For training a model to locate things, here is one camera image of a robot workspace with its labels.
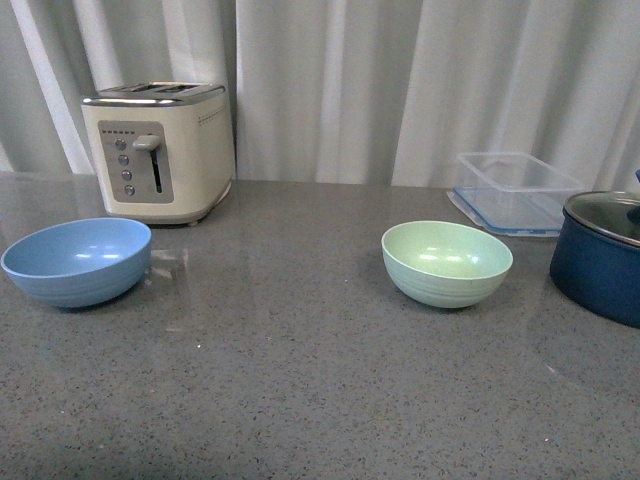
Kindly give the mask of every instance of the bowl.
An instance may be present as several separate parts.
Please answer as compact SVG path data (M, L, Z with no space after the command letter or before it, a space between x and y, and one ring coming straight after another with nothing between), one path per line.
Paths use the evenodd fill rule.
M125 218L90 218L27 235L0 263L23 292L49 305L77 308L110 300L149 266L151 230Z
M507 276L513 255L497 238L449 222L396 225L382 236L382 255L393 283L434 307L461 308L491 295Z

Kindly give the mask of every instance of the pot lid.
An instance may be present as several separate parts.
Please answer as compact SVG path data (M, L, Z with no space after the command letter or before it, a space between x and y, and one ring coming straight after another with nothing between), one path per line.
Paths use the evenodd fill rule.
M640 195L624 192L579 193L567 200L564 209L585 227L640 247Z

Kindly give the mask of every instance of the white curtain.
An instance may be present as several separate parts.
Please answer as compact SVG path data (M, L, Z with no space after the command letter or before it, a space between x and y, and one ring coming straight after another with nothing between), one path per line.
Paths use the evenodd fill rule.
M637 0L0 9L0 170L92 172L81 94L178 80L229 89L239 178L449 187L457 153L508 150L640 190Z

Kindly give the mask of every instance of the saucepan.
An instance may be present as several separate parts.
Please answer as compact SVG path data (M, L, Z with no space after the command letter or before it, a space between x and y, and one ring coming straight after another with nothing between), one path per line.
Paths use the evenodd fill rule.
M588 310L640 328L640 195L580 193L563 213L550 266L555 285Z

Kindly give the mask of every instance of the cream toaster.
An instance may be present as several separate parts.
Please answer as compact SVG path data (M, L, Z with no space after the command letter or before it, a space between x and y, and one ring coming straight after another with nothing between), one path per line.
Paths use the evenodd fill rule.
M82 100L109 215L195 224L229 191L235 152L224 87L152 82Z

